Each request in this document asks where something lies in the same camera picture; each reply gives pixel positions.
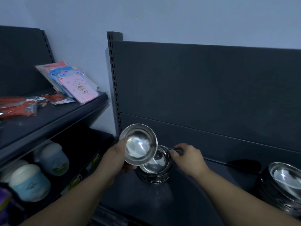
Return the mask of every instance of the hand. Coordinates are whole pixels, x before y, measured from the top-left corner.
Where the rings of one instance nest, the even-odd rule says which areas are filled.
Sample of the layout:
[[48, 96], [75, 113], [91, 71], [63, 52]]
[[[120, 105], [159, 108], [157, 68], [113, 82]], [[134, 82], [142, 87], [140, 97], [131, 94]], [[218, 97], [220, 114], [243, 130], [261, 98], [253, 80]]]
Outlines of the hand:
[[186, 175], [196, 179], [202, 173], [210, 171], [200, 150], [186, 143], [180, 143], [174, 148], [184, 150], [184, 154], [182, 156], [174, 150], [171, 150], [170, 153], [175, 163]]
[[137, 168], [124, 161], [126, 151], [126, 140], [119, 140], [117, 144], [109, 148], [103, 155], [103, 158], [97, 167], [95, 173], [100, 173], [105, 179], [108, 179], [110, 183], [114, 180], [114, 177], [121, 172], [130, 172]]

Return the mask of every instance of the human arm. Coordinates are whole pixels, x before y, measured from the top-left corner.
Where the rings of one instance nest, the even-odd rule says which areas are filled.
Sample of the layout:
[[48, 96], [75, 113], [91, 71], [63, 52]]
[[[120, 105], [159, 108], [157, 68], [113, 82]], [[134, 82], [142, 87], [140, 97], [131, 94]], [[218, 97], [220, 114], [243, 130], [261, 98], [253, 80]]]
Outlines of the human arm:
[[185, 143], [175, 146], [179, 148], [184, 150], [182, 156], [171, 151], [175, 163], [204, 189], [226, 225], [301, 226], [299, 221], [211, 171], [198, 149]]
[[104, 154], [95, 172], [75, 186], [66, 195], [24, 221], [21, 226], [85, 226], [92, 217], [102, 194], [120, 172], [131, 169], [124, 166], [126, 140], [120, 140]]

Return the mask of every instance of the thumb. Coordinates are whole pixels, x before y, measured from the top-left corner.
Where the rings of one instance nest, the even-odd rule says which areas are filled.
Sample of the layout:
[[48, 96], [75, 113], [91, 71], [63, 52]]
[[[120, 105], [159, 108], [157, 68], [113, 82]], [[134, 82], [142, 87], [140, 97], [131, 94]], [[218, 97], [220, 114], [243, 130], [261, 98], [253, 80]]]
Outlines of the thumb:
[[172, 159], [175, 161], [175, 163], [178, 164], [178, 161], [181, 156], [175, 150], [171, 150], [170, 155], [171, 155]]

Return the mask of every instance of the person's right hand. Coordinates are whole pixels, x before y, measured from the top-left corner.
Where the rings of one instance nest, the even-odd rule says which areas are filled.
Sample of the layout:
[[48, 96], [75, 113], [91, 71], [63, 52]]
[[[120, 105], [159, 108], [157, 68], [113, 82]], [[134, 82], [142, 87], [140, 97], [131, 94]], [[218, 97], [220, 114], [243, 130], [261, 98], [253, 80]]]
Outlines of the person's right hand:
[[182, 156], [174, 150], [171, 150], [170, 153], [175, 163], [186, 175], [196, 179], [202, 173], [210, 171], [200, 150], [186, 143], [180, 143], [174, 148], [184, 150], [184, 154]]

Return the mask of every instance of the stack of bowls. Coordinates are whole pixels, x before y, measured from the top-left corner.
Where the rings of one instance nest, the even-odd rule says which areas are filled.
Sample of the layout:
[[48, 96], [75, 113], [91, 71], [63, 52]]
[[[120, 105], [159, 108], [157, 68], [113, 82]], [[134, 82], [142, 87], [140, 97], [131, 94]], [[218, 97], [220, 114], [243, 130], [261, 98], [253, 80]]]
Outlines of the stack of bowls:
[[292, 217], [301, 217], [301, 170], [285, 163], [271, 163], [256, 187], [263, 201]]
[[144, 124], [128, 126], [119, 139], [126, 139], [125, 161], [139, 166], [138, 176], [149, 183], [161, 183], [169, 178], [172, 167], [170, 151], [158, 145], [155, 133]]

